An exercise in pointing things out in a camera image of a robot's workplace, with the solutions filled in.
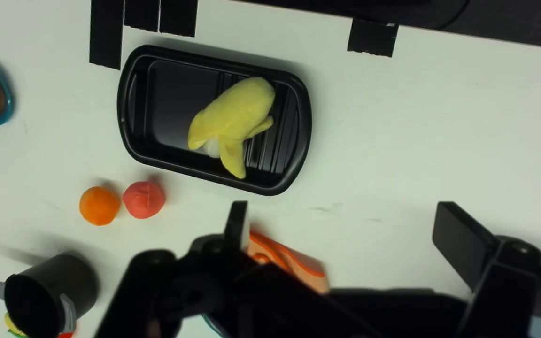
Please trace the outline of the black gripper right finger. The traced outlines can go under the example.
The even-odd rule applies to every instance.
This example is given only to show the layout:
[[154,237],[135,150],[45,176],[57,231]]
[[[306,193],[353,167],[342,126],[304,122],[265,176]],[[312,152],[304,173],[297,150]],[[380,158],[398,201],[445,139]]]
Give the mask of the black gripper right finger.
[[500,240],[453,201],[436,206],[432,242],[464,283],[477,291]]

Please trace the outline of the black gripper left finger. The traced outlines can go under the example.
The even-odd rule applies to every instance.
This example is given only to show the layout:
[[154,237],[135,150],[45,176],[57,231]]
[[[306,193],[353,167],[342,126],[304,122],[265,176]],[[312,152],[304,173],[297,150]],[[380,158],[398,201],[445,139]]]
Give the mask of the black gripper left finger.
[[229,248],[244,250],[248,246],[248,203],[235,201],[224,229],[224,238]]

